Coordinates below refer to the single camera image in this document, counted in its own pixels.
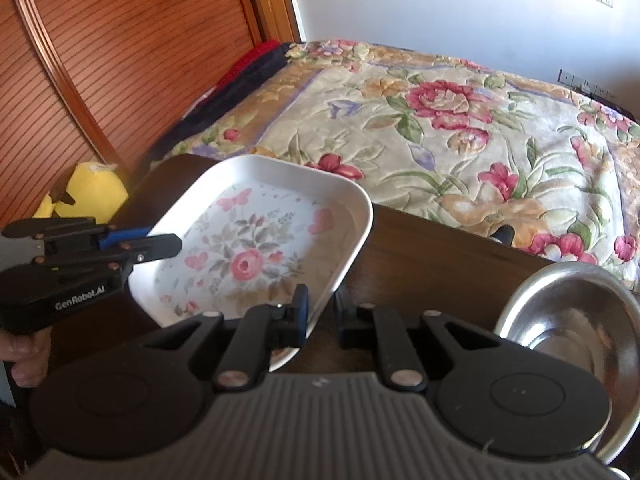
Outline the person left hand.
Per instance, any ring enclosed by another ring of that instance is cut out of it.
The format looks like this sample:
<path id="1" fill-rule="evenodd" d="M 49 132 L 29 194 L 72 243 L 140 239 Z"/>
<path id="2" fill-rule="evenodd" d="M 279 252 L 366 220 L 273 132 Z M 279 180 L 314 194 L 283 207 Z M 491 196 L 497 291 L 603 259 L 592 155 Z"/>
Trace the person left hand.
<path id="1" fill-rule="evenodd" d="M 11 376 L 21 388 L 35 388 L 42 383 L 49 367 L 50 350 L 50 328 L 31 335 L 1 331 L 1 359 L 12 364 Z"/>

